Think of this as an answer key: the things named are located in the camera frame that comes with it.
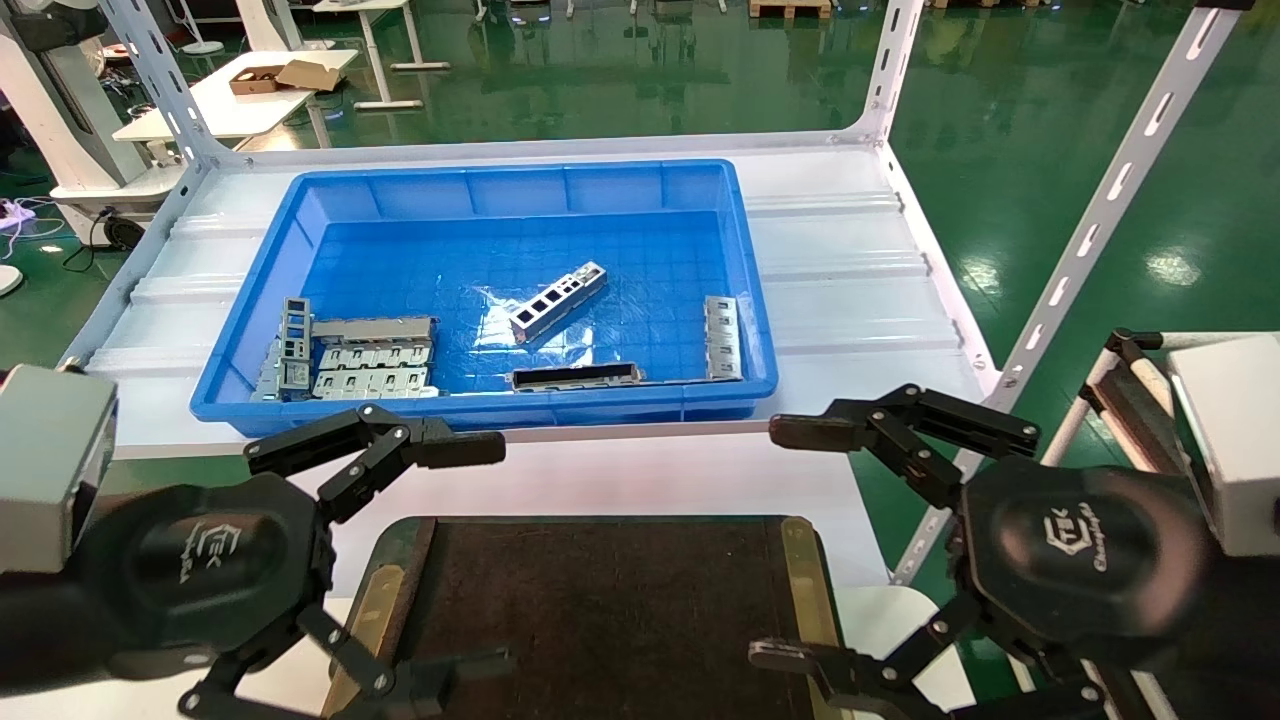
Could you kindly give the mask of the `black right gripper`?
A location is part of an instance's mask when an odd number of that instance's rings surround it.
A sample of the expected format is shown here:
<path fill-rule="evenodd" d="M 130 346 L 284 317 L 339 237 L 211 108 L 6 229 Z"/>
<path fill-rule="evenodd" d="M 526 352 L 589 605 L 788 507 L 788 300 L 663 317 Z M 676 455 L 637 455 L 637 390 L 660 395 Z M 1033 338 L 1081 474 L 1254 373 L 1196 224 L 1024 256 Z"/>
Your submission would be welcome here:
<path fill-rule="evenodd" d="M 963 471 L 931 438 L 1030 457 L 1041 429 L 920 386 L 771 418 L 782 448 L 868 451 L 929 506 L 960 503 L 966 577 L 1021 643 L 1148 673 L 1181 719 L 1277 716 L 1277 559 L 1225 553 L 1188 480 L 1001 460 L 961 493 Z M 765 638 L 750 644 L 750 662 L 808 676 L 832 708 L 882 719 L 1101 719 L 1105 693 L 1088 676 L 954 710 L 923 694 L 916 676 L 964 630 L 996 619 L 988 601 L 950 600 L 886 660 Z"/>

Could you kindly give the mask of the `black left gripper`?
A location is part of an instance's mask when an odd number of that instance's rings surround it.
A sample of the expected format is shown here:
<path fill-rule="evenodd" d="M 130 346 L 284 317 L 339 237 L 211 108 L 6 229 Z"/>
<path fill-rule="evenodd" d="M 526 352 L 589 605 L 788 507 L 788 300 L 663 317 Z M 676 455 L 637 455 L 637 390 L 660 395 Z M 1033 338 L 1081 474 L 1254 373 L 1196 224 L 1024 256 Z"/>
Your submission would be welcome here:
<path fill-rule="evenodd" d="M 317 500 L 284 479 L 349 455 Z M 60 571 L 4 573 L 3 693 L 148 682 L 216 659 L 180 697 L 182 716 L 305 719 L 236 691 L 307 635 L 357 685 L 335 717 L 430 719 L 460 683 L 515 670 L 506 647 L 390 667 L 320 603 L 332 587 L 330 523 L 352 519 L 411 468 L 503 462 L 500 432 L 456 432 L 438 416 L 366 404 L 259 439 L 244 459 L 252 474 L 276 475 L 137 495 L 92 521 Z"/>

